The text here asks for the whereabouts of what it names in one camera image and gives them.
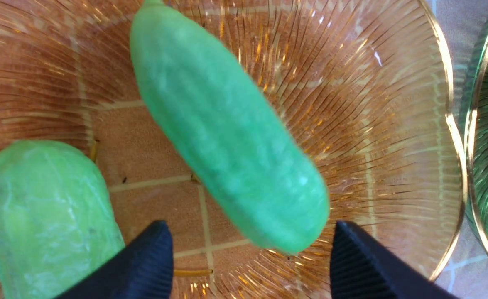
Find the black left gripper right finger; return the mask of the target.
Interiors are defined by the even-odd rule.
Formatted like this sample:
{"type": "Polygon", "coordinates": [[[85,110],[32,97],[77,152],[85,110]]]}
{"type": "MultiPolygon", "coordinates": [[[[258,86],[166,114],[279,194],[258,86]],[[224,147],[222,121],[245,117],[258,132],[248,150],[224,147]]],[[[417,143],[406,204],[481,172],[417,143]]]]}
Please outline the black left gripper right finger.
{"type": "Polygon", "coordinates": [[[330,259],[333,299],[452,299],[351,221],[336,223],[330,259]]]}

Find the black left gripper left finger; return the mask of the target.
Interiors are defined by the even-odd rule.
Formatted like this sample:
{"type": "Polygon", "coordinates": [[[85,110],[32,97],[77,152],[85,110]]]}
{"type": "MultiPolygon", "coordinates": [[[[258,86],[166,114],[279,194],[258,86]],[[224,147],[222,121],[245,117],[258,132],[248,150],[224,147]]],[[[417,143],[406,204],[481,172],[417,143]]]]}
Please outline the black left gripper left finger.
{"type": "Polygon", "coordinates": [[[173,242],[164,220],[149,224],[123,250],[58,299],[169,299],[173,242]]]}

